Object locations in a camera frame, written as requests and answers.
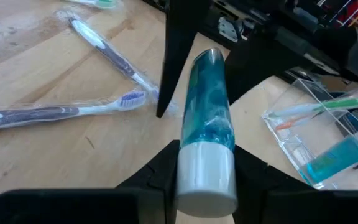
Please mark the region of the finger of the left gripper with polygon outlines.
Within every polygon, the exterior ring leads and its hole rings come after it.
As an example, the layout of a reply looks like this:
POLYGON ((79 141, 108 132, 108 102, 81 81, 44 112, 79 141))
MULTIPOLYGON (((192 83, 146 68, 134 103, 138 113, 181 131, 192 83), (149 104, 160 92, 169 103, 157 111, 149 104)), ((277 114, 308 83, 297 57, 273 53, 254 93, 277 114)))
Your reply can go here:
POLYGON ((195 36, 213 0, 169 0, 166 11, 165 53, 156 116, 166 112, 195 36))
POLYGON ((253 33, 231 49, 224 65, 228 100, 233 104, 265 79, 305 68, 306 59, 267 34, 253 33))

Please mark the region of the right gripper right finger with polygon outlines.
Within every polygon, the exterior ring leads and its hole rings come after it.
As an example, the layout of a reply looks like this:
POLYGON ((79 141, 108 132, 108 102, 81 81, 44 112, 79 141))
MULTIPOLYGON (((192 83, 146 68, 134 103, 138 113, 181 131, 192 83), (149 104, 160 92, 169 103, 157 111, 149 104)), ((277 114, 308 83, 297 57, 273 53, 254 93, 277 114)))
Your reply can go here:
POLYGON ((238 145, 234 148, 238 208, 235 224, 295 224, 298 218, 280 203, 267 211, 269 193, 313 191, 308 184, 278 170, 238 145))

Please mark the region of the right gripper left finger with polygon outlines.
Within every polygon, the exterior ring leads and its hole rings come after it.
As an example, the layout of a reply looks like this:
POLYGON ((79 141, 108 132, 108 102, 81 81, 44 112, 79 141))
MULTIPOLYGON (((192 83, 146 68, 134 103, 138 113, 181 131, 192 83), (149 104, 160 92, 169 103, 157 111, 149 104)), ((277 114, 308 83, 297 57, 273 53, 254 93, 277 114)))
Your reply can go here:
POLYGON ((179 140, 172 140, 116 188, 134 194, 138 224, 175 224, 179 140))

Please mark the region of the purple toothbrush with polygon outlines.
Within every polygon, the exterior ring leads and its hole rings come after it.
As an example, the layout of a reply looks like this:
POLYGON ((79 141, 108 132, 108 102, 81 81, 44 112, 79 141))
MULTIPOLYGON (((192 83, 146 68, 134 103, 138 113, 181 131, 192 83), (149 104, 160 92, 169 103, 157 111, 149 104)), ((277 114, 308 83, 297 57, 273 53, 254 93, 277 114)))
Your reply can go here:
POLYGON ((136 110, 159 98, 158 91, 132 90, 114 101, 98 105, 54 105, 21 110, 0 110, 0 129, 33 123, 59 121, 88 115, 112 114, 116 111, 136 110))
POLYGON ((101 34, 97 33, 79 15, 69 10, 58 10, 56 16, 61 21, 67 21, 72 29, 87 43, 98 50, 123 76, 140 85, 156 104, 159 98, 159 87, 147 75, 140 72, 128 59, 126 59, 101 34))

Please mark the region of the green toothbrush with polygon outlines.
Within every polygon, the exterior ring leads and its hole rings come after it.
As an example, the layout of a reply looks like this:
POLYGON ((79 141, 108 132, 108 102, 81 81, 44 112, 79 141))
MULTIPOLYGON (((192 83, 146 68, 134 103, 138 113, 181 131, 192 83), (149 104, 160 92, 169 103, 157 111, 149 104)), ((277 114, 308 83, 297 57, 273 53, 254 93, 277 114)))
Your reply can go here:
POLYGON ((98 9, 112 9, 118 5, 118 0, 62 0, 82 4, 98 9))
POLYGON ((300 104, 282 110, 274 110, 269 112, 267 114, 267 117, 277 118, 301 114, 319 113, 320 111, 324 110, 347 110, 354 108, 358 108, 358 98, 343 98, 340 100, 330 100, 321 103, 300 104))

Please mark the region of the clear plastic bag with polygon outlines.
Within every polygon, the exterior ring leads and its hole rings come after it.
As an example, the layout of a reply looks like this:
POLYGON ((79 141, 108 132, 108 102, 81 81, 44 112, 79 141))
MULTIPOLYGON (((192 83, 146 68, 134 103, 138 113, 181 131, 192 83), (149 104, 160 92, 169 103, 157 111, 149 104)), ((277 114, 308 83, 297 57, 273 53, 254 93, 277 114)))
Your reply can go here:
MULTIPOLYGON (((300 167, 315 159, 348 135, 358 132, 358 118, 355 116, 358 108, 324 110, 319 113, 277 118, 268 118, 267 114, 274 110, 282 110, 300 104, 351 98, 349 96, 351 92, 334 98, 317 83, 298 79, 276 97, 273 104, 262 114, 270 132, 300 176, 300 167), (279 131, 274 130, 279 124, 304 116, 315 116, 315 118, 301 126, 279 131)), ((302 178, 307 184, 311 185, 307 178, 302 178)), ((358 162, 311 186, 316 189, 358 190, 358 162)))

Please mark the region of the black aluminium table frame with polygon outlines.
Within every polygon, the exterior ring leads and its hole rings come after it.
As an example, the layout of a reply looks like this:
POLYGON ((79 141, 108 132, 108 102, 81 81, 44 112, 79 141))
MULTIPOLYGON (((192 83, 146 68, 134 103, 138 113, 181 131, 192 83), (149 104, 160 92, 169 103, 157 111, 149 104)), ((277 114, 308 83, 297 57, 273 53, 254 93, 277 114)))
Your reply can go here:
POLYGON ((349 82, 358 83, 358 76, 346 69, 342 70, 339 75, 336 75, 328 73, 322 68, 318 68, 316 65, 309 66, 306 69, 303 67, 294 67, 284 72, 278 73, 276 76, 289 84, 293 83, 298 78, 308 81, 317 81, 321 77, 341 78, 349 82))

